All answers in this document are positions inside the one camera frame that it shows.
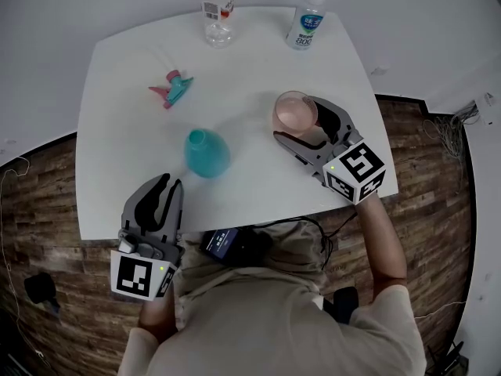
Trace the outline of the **white power box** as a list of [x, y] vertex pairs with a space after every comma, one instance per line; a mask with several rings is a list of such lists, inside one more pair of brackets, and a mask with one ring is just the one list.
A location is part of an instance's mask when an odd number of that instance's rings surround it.
[[490, 126], [496, 122], [496, 98], [490, 92], [485, 92], [474, 100], [478, 116], [484, 125]]

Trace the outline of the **clear plastic bottle red label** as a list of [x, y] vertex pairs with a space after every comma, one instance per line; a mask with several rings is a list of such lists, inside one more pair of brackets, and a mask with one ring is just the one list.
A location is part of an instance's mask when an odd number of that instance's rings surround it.
[[205, 38], [216, 49], [225, 48], [233, 40], [234, 6], [235, 0], [201, 0]]

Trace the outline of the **person's right forearm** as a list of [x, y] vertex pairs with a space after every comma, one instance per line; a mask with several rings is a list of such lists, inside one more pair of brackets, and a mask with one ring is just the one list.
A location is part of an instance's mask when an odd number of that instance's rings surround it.
[[394, 285], [407, 285], [407, 262], [398, 234], [377, 193], [355, 206], [373, 277], [373, 298]]

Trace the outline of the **black floor stand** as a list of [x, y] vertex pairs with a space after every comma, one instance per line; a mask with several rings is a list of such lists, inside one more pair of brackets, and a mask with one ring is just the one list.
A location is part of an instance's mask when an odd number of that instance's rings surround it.
[[432, 364], [426, 369], [425, 376], [467, 376], [469, 360], [461, 354], [464, 342], [452, 343], [452, 349], [438, 357], [428, 346]]

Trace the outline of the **pink and teal spray nozzle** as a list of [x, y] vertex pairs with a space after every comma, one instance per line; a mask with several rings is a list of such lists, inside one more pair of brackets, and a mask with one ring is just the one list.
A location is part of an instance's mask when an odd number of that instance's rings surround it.
[[162, 98], [163, 107], [168, 110], [186, 93], [193, 83], [193, 78], [184, 78], [178, 70], [172, 70], [166, 75], [166, 79], [167, 87], [149, 87], [149, 90]]

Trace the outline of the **white plastic bottle blue label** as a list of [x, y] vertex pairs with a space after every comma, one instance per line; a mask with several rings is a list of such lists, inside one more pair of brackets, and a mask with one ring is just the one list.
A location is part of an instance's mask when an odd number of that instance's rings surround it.
[[297, 6], [286, 43], [296, 50], [306, 50], [326, 14], [326, 0], [302, 0]]

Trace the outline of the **teal large spray bottle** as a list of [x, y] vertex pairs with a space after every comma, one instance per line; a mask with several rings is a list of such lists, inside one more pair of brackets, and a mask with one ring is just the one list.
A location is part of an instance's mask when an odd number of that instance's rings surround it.
[[205, 179], [223, 174], [230, 165], [230, 151], [225, 140], [204, 128], [193, 129], [186, 137], [185, 162], [189, 170]]

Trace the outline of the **small black recorder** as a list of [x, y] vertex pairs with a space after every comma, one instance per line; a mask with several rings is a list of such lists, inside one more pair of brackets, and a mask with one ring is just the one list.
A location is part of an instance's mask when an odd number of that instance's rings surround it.
[[271, 246], [272, 238], [267, 233], [241, 230], [234, 242], [236, 264], [238, 266], [261, 264]]

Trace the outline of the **person's left forearm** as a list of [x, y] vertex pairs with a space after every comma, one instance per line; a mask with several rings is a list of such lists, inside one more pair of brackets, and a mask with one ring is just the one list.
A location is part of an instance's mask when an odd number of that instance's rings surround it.
[[159, 344], [177, 333], [175, 297], [172, 290], [163, 298], [144, 301], [139, 313], [138, 327], [151, 333]]

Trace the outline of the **pink plastic cup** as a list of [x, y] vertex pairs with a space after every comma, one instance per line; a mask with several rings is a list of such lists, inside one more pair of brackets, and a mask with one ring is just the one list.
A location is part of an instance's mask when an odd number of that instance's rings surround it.
[[281, 94], [272, 112], [273, 128], [292, 136], [302, 136], [317, 122], [318, 109], [311, 96], [299, 91]]

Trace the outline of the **person's beige shirt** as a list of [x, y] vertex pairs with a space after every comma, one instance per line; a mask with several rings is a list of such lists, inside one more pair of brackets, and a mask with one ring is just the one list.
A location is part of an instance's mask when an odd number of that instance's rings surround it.
[[347, 324], [315, 286], [269, 269], [226, 273], [195, 290], [165, 342], [130, 331], [118, 376], [424, 376], [409, 292], [392, 285]]

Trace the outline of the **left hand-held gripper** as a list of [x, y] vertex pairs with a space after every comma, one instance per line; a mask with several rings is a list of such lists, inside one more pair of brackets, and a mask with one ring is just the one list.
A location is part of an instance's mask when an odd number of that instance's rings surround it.
[[[181, 263], [184, 249], [176, 244], [184, 189], [180, 179], [168, 183], [164, 173], [143, 183], [125, 202], [118, 248], [110, 253], [111, 291], [143, 301], [163, 298]], [[157, 232], [161, 249], [140, 236]]]

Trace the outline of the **black cylindrical floor object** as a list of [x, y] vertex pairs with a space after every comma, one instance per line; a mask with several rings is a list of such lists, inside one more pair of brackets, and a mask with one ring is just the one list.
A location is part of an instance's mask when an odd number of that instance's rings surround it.
[[48, 273], [42, 272], [23, 281], [28, 298], [34, 304], [47, 302], [55, 315], [59, 315], [60, 305], [56, 299], [56, 285]]

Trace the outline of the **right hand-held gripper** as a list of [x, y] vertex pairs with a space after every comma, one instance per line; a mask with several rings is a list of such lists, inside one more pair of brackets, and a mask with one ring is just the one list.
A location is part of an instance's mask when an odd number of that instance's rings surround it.
[[318, 96], [310, 98], [317, 108], [315, 124], [329, 142], [312, 145], [278, 131], [273, 132], [273, 137], [301, 163], [319, 168], [317, 172], [323, 176], [325, 187], [357, 205], [383, 184], [385, 163], [355, 130], [347, 111]]

